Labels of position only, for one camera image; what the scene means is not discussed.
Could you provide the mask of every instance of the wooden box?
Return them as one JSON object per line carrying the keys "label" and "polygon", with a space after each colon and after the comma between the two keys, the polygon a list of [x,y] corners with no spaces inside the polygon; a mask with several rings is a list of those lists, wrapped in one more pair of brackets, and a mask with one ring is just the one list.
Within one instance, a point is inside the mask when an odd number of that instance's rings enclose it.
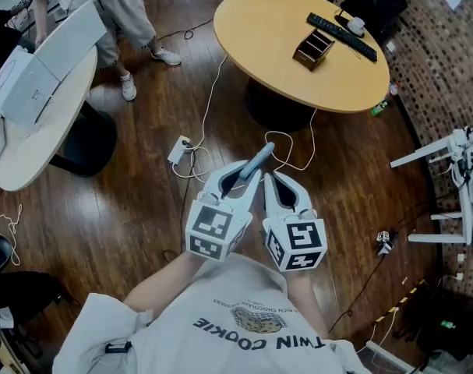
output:
{"label": "wooden box", "polygon": [[312,71],[326,57],[334,42],[315,29],[298,45],[293,59]]}

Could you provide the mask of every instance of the wooden floor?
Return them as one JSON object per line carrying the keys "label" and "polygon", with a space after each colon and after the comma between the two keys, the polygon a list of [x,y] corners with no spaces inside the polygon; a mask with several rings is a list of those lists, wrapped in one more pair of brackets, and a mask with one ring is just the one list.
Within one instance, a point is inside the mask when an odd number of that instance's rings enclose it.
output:
{"label": "wooden floor", "polygon": [[[146,10],[159,36],[207,21],[222,0],[145,0]],[[180,134],[194,142],[201,137],[201,120],[210,86],[224,53],[212,23],[163,40],[166,48],[182,56],[178,67],[151,62],[145,51],[134,52],[121,43],[126,66],[138,88],[133,103],[121,99],[119,85],[98,76],[89,102],[109,112],[118,127],[118,144],[108,166],[94,178],[79,178],[48,167],[32,185],[20,192],[0,193],[0,213],[23,215],[18,227],[20,270],[49,272],[83,302],[89,292],[124,298],[131,288],[163,267],[162,250],[179,248],[182,196],[187,181],[170,169],[167,155]],[[218,168],[252,157],[264,145],[266,129],[245,109],[248,77],[227,61],[215,86],[206,120],[204,146]],[[318,111],[313,123],[316,155],[305,171],[283,172],[304,185],[319,216],[326,221],[328,253],[315,272],[318,297],[328,326],[359,293],[378,263],[376,234],[392,228],[404,211],[427,200],[418,164],[390,169],[390,161],[414,149],[399,111],[387,109],[374,118],[367,111],[337,115]],[[308,129],[294,133],[291,163],[303,166],[312,152]],[[284,157],[288,141],[272,137],[277,154]],[[199,169],[210,160],[198,153]],[[273,161],[267,168],[275,168]],[[189,171],[189,162],[179,170]],[[191,181],[186,209],[201,190]],[[262,246],[263,190],[254,204],[252,230],[243,252],[272,265]],[[418,222],[431,231],[428,221]],[[0,221],[0,232],[8,229]],[[399,301],[422,278],[433,279],[436,249],[409,245],[402,229],[397,244],[383,261],[362,297],[335,327],[333,337],[350,338],[358,347],[371,335],[369,324]],[[30,333],[42,340],[46,362],[58,350],[78,309],[51,306],[34,320]],[[375,335],[380,342],[388,329],[385,320]],[[420,359],[414,345],[387,338],[384,346],[408,361]]]}

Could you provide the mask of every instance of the cookie graphic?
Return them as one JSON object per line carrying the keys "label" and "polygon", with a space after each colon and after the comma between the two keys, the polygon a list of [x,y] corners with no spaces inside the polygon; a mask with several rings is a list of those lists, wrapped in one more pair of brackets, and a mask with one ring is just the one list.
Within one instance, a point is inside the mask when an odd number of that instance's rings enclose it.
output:
{"label": "cookie graphic", "polygon": [[254,313],[239,307],[232,309],[231,313],[240,327],[253,333],[276,333],[286,327],[283,319],[275,313]]}

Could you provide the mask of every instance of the power outlet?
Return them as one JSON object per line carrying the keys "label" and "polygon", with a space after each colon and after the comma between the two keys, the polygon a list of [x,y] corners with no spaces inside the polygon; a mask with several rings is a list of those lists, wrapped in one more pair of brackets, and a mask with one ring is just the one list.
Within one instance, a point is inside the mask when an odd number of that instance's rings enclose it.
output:
{"label": "power outlet", "polygon": [[187,149],[189,148],[190,141],[191,140],[188,139],[188,137],[179,136],[174,148],[172,148],[171,153],[167,157],[167,161],[169,161],[171,164],[179,165],[182,155],[189,152]]}

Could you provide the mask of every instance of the gray shorts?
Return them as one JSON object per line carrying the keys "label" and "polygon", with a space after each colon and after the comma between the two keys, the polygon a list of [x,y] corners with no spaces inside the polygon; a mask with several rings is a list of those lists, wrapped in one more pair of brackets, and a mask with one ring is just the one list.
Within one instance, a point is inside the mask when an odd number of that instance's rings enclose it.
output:
{"label": "gray shorts", "polygon": [[96,43],[97,67],[114,65],[120,54],[115,28],[119,26],[134,48],[145,48],[156,32],[146,15],[143,0],[97,0],[95,3],[108,32]]}

